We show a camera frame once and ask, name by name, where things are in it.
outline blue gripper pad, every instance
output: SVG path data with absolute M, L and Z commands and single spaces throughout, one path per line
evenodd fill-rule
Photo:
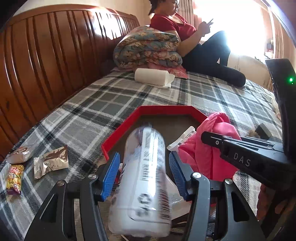
M 170 153 L 169 165 L 180 196 L 182 196 L 185 201 L 189 201 L 187 184 L 188 182 L 191 182 L 190 175 L 193 173 L 190 165 L 183 163 L 176 151 Z
M 111 161 L 111 164 L 109 165 L 109 168 L 108 168 L 106 175 L 103 179 L 102 192 L 101 192 L 101 198 L 102 198 L 103 202 L 111 194 L 112 187 L 113 187 L 113 184 L 115 181 L 115 177 L 118 172 L 119 164 L 120 164 L 120 155 L 117 152 L 115 154 L 113 160 Z

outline plastic bottle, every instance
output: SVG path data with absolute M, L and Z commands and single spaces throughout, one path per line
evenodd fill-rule
M 165 177 L 165 142 L 151 127 L 126 141 L 118 187 L 109 211 L 109 230 L 134 237 L 165 237 L 171 226 Z

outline person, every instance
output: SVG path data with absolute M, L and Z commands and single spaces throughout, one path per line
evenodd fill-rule
M 217 32 L 201 45 L 201 38 L 210 33 L 212 21 L 202 22 L 196 29 L 177 13 L 178 0 L 150 0 L 150 3 L 149 15 L 154 13 L 150 27 L 178 37 L 177 52 L 187 71 L 216 77 L 238 87 L 245 85 L 245 75 L 227 67 L 230 49 L 224 31 Z

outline black robotic device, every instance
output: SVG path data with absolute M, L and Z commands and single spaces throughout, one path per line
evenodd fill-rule
M 275 207 L 296 195 L 296 75 L 287 59 L 267 60 L 274 94 L 279 104 L 283 130 L 283 144 L 244 137 L 241 141 L 231 137 L 204 132 L 202 141 L 221 151 L 221 157 L 275 190 L 268 213 L 261 223 L 257 221 L 248 203 L 231 179 L 223 182 L 208 180 L 170 153 L 169 162 L 179 193 L 186 201 L 193 201 L 182 240 L 206 239 L 209 222 L 210 198 L 216 198 L 216 220 L 213 240 L 262 241 L 276 229 L 280 214 Z M 81 224 L 85 241 L 107 241 L 97 202 L 110 194 L 119 166 L 115 154 L 107 164 L 98 168 L 82 181 L 67 184 L 60 180 L 53 187 L 35 216 L 25 241 L 76 240 L 73 199 L 80 199 Z M 274 241 L 290 240 L 294 233 L 296 209 L 284 225 L 276 230 Z

